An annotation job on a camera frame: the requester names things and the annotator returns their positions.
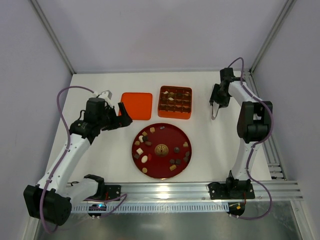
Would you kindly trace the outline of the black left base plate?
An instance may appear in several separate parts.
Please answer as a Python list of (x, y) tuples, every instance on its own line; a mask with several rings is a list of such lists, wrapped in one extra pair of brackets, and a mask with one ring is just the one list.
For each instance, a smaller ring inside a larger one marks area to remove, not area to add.
[(105, 200), (113, 200), (121, 196), (121, 185), (105, 184)]

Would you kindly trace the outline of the orange chocolate box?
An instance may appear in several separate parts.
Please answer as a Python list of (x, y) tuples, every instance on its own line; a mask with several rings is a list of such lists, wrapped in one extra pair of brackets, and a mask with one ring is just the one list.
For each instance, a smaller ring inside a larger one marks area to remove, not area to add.
[(190, 87), (163, 85), (159, 91), (157, 115), (160, 118), (188, 120), (192, 114), (192, 99), (193, 91)]

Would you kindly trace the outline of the white heart chocolate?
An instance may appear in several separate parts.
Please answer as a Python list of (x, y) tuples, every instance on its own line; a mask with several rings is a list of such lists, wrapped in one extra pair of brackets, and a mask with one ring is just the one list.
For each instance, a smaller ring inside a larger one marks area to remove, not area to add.
[(138, 137), (138, 140), (139, 140), (141, 143), (143, 143), (143, 142), (144, 142), (144, 136), (143, 136), (143, 135), (140, 135), (140, 136)]

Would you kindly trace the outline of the white swirl oval chocolate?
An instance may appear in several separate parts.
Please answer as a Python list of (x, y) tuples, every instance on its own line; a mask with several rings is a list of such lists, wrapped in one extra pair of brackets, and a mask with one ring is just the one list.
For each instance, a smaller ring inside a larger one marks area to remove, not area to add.
[(141, 158), (141, 162), (144, 164), (148, 161), (148, 156), (147, 155), (144, 155), (142, 158)]

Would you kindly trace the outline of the metal serving tongs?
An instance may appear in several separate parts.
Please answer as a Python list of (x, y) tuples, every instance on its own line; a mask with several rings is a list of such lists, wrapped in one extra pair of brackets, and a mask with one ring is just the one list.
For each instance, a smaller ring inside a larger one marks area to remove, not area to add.
[(219, 113), (220, 105), (214, 102), (211, 106), (211, 119), (214, 121)]

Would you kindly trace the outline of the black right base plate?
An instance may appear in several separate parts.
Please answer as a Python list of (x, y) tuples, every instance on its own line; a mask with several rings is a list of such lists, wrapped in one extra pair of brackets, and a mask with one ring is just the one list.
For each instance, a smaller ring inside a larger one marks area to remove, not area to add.
[(255, 199), (253, 185), (244, 183), (231, 187), (227, 183), (212, 182), (208, 184), (208, 192), (211, 200), (240, 200)]

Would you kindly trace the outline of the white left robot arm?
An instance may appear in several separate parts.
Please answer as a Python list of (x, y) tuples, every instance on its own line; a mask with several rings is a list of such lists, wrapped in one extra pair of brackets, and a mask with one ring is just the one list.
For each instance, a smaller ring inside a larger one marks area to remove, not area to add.
[(102, 201), (107, 190), (103, 177), (87, 174), (74, 186), (68, 187), (75, 167), (93, 141), (103, 131), (129, 126), (133, 120), (123, 102), (118, 103), (120, 114), (99, 97), (86, 102), (83, 118), (67, 128), (64, 148), (46, 174), (36, 185), (28, 185), (23, 197), (30, 217), (62, 226), (70, 216), (72, 207), (86, 199)]

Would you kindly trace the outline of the round red plate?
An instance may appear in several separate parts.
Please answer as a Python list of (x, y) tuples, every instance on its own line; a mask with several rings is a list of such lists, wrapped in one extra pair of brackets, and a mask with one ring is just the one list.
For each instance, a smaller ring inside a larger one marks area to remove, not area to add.
[[(150, 132), (150, 128), (155, 128), (155, 132)], [(147, 133), (148, 141), (140, 142), (139, 136), (143, 136), (143, 132)], [(152, 145), (148, 146), (145, 142), (151, 142)], [(188, 147), (183, 147), (183, 144), (187, 142)], [(137, 149), (141, 148), (143, 153), (139, 155)], [(174, 148), (179, 148), (180, 152), (175, 153)], [(190, 152), (188, 162), (183, 160), (186, 152)], [(139, 159), (135, 159), (134, 155), (139, 155)], [(147, 160), (146, 163), (142, 163), (143, 156), (152, 155), (151, 160)], [(170, 179), (180, 173), (182, 173), (190, 164), (192, 158), (192, 145), (188, 136), (175, 125), (169, 123), (153, 123), (140, 130), (133, 138), (131, 146), (131, 155), (133, 163), (137, 169), (143, 173), (142, 169), (147, 168), (147, 173), (144, 175), (153, 179)], [(170, 159), (181, 160), (181, 163), (170, 164)], [(170, 170), (170, 166), (176, 165), (176, 169)]]

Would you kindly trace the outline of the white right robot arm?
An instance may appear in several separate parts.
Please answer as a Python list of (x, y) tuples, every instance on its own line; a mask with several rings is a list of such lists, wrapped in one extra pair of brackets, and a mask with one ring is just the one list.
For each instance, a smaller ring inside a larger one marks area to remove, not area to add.
[(234, 98), (240, 106), (236, 131), (240, 139), (237, 157), (224, 183), (208, 185), (212, 200), (254, 199), (251, 169), (257, 151), (273, 130), (273, 104), (257, 97), (233, 68), (220, 70), (220, 83), (215, 84), (209, 99), (211, 118), (215, 120), (222, 108)]

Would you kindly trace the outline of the aluminium frame rail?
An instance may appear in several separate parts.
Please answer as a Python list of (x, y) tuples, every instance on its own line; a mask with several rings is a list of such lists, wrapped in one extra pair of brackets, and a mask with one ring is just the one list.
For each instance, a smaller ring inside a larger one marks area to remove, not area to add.
[[(118, 102), (125, 92), (151, 93), (150, 120), (136, 120), (130, 126), (103, 132), (80, 160), (72, 174), (78, 180), (86, 174), (103, 177), (109, 184), (121, 185), (129, 199), (209, 200), (209, 184), (223, 181), (235, 163), (240, 140), (236, 124), (240, 106), (231, 100), (217, 119), (211, 119), (209, 98), (220, 81), (218, 72), (149, 72), (75, 74), (71, 84), (101, 92), (112, 91)], [(192, 89), (192, 112), (188, 120), (161, 118), (156, 104), (162, 86)], [(192, 155), (187, 168), (171, 179), (154, 179), (135, 166), (131, 146), (144, 127), (168, 123), (183, 130), (191, 142)]]

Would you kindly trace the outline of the tan striped bar chocolate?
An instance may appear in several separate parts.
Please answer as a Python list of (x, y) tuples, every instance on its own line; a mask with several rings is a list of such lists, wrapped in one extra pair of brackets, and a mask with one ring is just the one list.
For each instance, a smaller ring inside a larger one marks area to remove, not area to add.
[(173, 164), (173, 165), (171, 165), (170, 167), (169, 167), (169, 169), (171, 170), (171, 171), (173, 171), (174, 169), (176, 169), (176, 165), (175, 164)]

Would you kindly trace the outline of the white square chocolate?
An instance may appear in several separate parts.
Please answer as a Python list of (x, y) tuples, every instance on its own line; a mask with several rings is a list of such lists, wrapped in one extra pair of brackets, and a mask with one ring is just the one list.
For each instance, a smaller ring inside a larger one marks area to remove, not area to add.
[(137, 152), (139, 155), (141, 155), (144, 151), (143, 151), (141, 148), (138, 148), (138, 149), (136, 150), (136, 152)]

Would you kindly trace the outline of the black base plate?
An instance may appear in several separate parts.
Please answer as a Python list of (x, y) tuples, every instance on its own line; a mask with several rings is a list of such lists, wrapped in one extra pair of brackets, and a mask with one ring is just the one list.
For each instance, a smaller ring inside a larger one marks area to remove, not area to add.
[(121, 196), (121, 185), (105, 184), (105, 200), (113, 200)]
[(255, 199), (253, 185), (244, 183), (231, 187), (227, 183), (212, 182), (208, 184), (208, 192), (211, 200), (240, 200)]

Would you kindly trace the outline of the orange tin lid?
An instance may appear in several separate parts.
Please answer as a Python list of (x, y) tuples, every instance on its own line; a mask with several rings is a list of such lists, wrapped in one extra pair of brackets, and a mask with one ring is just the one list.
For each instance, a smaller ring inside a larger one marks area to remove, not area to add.
[(121, 96), (128, 115), (134, 121), (148, 121), (152, 117), (153, 95), (148, 92), (125, 92)]

